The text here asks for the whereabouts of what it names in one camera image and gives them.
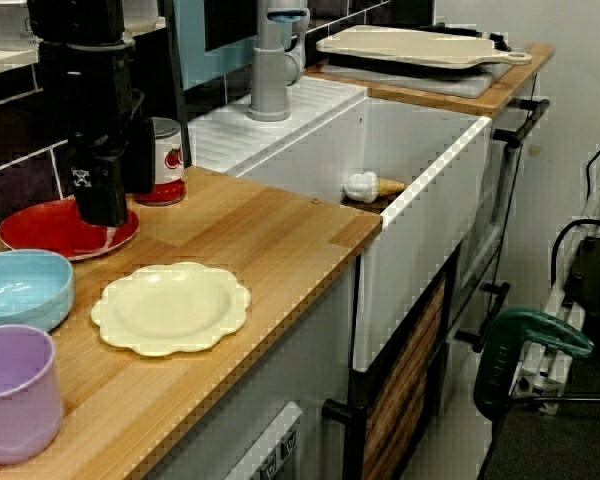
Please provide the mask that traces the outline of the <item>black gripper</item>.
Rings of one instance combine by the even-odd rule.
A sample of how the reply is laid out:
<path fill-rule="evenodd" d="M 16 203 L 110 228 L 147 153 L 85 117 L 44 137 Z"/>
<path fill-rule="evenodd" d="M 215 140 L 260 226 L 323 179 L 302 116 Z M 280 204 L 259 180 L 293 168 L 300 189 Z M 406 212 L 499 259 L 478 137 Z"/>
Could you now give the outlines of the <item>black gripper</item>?
<path fill-rule="evenodd" d="M 155 182 L 153 120 L 131 86 L 133 42 L 78 45 L 43 42 L 39 66 L 51 123 L 74 159 L 74 197 L 91 225 L 124 225 L 121 162 L 128 156 L 128 192 L 148 194 Z"/>

